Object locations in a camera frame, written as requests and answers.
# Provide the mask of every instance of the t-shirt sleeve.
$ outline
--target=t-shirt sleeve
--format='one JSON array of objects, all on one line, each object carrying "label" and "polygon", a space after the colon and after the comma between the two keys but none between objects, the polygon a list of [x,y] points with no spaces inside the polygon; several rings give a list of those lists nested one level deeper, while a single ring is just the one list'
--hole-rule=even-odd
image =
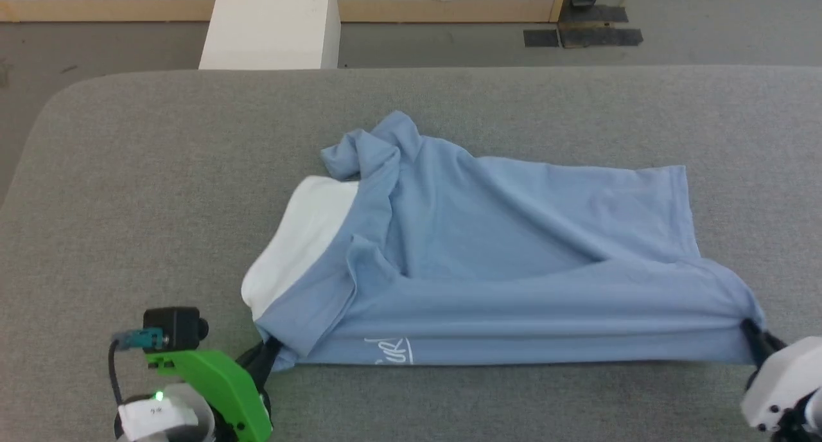
[{"label": "t-shirt sleeve", "polygon": [[367,178],[390,161],[413,162],[423,144],[417,126],[400,111],[383,119],[372,132],[358,129],[320,153],[326,169],[338,181],[355,175]]},{"label": "t-shirt sleeve", "polygon": [[522,213],[555,220],[561,237],[600,260],[701,257],[684,166],[625,170],[490,157],[478,163]]}]

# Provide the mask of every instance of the light blue t-shirt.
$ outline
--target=light blue t-shirt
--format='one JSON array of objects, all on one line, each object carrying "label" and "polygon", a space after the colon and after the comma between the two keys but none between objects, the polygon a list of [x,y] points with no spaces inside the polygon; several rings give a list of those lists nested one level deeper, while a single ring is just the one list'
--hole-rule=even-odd
[{"label": "light blue t-shirt", "polygon": [[763,313],[699,255],[685,167],[476,158],[394,112],[322,152],[361,180],[325,254],[256,325],[303,363],[750,363]]}]

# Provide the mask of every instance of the gray floor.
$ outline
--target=gray floor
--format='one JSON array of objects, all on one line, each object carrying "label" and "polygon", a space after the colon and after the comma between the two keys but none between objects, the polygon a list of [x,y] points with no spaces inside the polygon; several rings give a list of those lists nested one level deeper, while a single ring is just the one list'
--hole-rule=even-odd
[{"label": "gray floor", "polygon": [[[599,0],[616,4],[619,0]],[[340,67],[822,65],[819,0],[625,0],[637,48],[525,49],[537,24],[346,24]],[[0,24],[0,205],[53,93],[94,76],[194,68],[205,23]]]}]

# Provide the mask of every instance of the gray table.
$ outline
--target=gray table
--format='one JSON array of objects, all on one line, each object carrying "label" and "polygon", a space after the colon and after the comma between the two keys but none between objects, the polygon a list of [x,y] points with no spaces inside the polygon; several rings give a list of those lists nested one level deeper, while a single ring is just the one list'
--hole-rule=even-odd
[{"label": "gray table", "polygon": [[[258,339],[240,281],[321,147],[403,109],[475,155],[686,164],[699,246],[784,339],[818,334],[822,71],[608,67],[177,71],[107,76],[44,108],[0,210],[0,440],[111,440],[109,335],[197,305],[205,346]],[[156,389],[118,358],[125,395]],[[764,440],[748,367],[302,366],[274,375],[275,439]]]}]

